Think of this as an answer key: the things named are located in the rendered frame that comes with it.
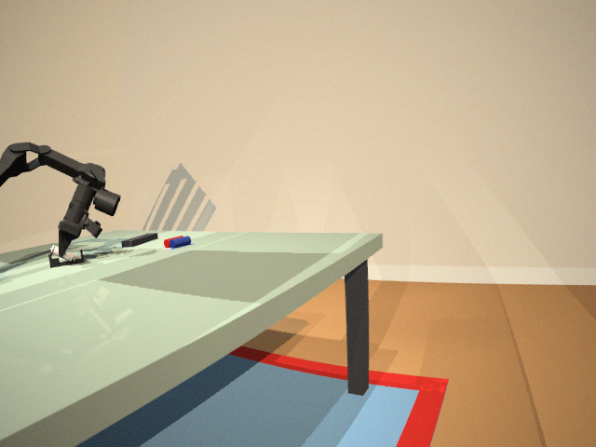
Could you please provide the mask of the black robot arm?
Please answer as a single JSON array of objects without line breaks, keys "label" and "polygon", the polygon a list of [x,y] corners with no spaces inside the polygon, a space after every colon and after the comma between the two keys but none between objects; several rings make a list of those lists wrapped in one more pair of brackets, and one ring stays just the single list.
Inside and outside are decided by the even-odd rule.
[{"label": "black robot arm", "polygon": [[[27,163],[26,152],[38,153],[38,157]],[[83,164],[62,155],[48,145],[36,145],[30,142],[16,142],[11,144],[0,159],[0,186],[8,178],[16,177],[23,172],[34,170],[40,166],[49,166],[65,173],[78,184],[74,191],[73,200],[90,207],[93,200],[96,210],[114,216],[121,196],[105,189],[105,170],[103,167],[87,163]],[[94,197],[94,198],[93,198]],[[103,230],[98,221],[91,221],[88,213],[79,222],[81,229],[87,229],[95,238]]]}]

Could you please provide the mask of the white cylindrical battery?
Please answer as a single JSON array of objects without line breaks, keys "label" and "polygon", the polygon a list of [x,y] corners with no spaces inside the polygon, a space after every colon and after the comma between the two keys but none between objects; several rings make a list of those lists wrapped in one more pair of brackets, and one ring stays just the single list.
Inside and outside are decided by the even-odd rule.
[{"label": "white cylindrical battery", "polygon": [[[53,245],[52,248],[51,248],[51,252],[50,253],[59,256],[59,248]],[[65,259],[65,260],[71,262],[72,259],[73,259],[73,255],[74,254],[71,253],[70,251],[66,251],[63,254],[63,257],[61,257],[61,256],[59,256],[59,257],[61,257],[62,259]]]}]

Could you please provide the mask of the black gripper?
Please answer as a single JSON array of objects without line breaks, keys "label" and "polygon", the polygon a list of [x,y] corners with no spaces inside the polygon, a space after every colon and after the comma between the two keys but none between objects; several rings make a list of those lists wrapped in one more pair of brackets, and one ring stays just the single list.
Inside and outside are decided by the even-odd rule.
[{"label": "black gripper", "polygon": [[89,206],[72,199],[65,217],[59,223],[59,256],[63,257],[72,240],[80,237],[81,226],[79,222],[84,214],[88,213]]}]

